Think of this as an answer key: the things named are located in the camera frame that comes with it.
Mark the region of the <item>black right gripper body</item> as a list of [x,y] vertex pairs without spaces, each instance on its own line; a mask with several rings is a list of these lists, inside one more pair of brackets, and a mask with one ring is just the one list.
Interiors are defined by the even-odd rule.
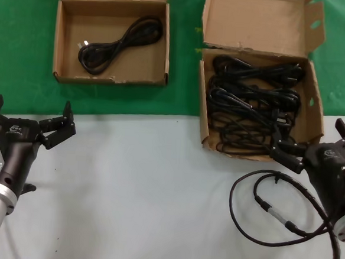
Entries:
[[345,148],[322,143],[307,148],[304,168],[332,224],[345,215]]

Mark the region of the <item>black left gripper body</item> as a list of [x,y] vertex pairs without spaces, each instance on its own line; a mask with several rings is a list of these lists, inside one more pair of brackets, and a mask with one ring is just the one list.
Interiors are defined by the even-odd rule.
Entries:
[[41,145],[41,128],[37,121],[0,116],[4,133],[2,156],[4,165],[0,171],[0,184],[20,196],[32,163]]

